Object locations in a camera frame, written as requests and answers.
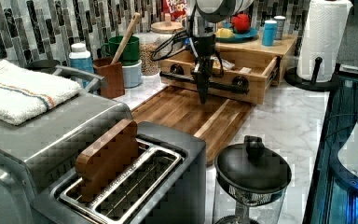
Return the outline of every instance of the marble countertop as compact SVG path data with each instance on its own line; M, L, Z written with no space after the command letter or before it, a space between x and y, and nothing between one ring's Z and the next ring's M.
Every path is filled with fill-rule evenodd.
M126 89L116 100L135 108L165 87L159 76L142 77L143 83ZM286 159L292 181L283 201L280 224L302 223L313 167L327 106L327 92L303 91L283 82L271 87L265 103L257 105L230 144L242 143L245 135L263 138L265 146ZM212 223L215 169L207 168L206 221Z

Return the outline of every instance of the cutting board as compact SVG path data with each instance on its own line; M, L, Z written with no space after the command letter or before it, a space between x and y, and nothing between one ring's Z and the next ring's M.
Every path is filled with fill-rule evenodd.
M137 131L135 121L123 119L80 153L76 171L83 179L81 201L91 202L138 158Z
M196 91L169 86L131 112L136 122L150 121L204 140L207 162L212 164L254 107L250 103L216 95L208 95L203 105Z

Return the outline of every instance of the paper towel holder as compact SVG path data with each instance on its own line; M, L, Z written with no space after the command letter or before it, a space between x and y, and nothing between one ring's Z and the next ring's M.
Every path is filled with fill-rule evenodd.
M335 91L339 88L339 77L337 75L337 68L329 81L316 82L316 78L318 77L322 61L323 59L321 57L317 57L315 59L315 67L313 68L311 80L306 80L299 77L297 74L296 67L287 70L284 79L290 85L306 91Z

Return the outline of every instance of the paper towel roll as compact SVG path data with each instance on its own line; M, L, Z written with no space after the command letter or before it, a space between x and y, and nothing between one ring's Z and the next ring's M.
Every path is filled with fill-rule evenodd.
M316 81L331 79L351 7L352 3L348 0L310 1L297 65L299 77L311 80L315 59L321 57L323 62Z

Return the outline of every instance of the white towel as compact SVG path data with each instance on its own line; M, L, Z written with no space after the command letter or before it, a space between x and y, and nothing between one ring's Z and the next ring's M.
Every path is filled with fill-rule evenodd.
M78 83L0 62L0 119L19 125L79 93Z

